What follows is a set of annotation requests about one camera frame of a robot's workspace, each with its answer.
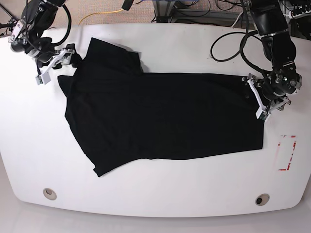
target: round hole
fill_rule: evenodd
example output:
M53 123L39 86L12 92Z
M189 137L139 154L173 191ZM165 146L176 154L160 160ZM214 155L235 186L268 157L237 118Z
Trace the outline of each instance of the round hole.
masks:
M43 189L43 195L49 200L56 200L57 198L56 193L50 188Z
M263 205L267 204L269 199L270 199L269 194L261 194L259 197L256 198L255 204L259 205L259 206L263 206Z

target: table surface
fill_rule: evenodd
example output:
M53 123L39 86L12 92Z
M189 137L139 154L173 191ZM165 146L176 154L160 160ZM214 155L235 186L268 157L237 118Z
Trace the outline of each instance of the table surface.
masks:
M137 51L146 72L258 74L240 57L226 63L211 59L213 41L231 31L238 30L186 24L92 25L73 28L67 43L76 43L83 57L91 37ZM64 34L62 29L46 32L55 41ZM224 38L215 54L232 55L240 40L239 35ZM98 178L64 118L66 98L56 77L73 74L74 69L52 71L52 81L37 86L33 60L11 52L7 39L1 39L0 152L14 194L30 203L124 216L225 216L297 205L311 174L311 43L293 41L303 87L290 97L291 106L273 113L266 123L263 150L187 161L137 160ZM245 54L270 69L257 40L248 41ZM290 169L280 171L288 164L294 141ZM46 199L44 188L53 189L57 199ZM269 202L255 205L264 193L270 195Z

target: black t-shirt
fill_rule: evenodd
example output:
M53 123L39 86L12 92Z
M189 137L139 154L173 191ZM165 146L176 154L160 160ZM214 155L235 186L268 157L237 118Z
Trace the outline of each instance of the black t-shirt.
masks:
M92 39L60 76L65 117L100 177L137 159L194 159L262 149L258 104L240 76L143 73L138 53Z

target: yellow cable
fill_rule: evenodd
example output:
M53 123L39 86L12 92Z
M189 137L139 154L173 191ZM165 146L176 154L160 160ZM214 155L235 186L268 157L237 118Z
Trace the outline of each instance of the yellow cable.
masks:
M85 16L83 19L81 19L81 21L79 22L79 25L82 23L83 20L85 20L87 17L92 16L92 15L99 15L99 14L109 14L109 13L116 13L116 12L120 12L123 11L123 9L119 9L117 11L104 11L104 12L96 12L96 13L92 13L89 14L88 16Z

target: black shirt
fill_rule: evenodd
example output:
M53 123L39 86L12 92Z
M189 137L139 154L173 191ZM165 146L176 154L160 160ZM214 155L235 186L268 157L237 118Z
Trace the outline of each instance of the black shirt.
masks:
M92 39L60 76L65 117L100 177L137 159L194 159L262 149L258 104L240 76L143 73L137 53Z

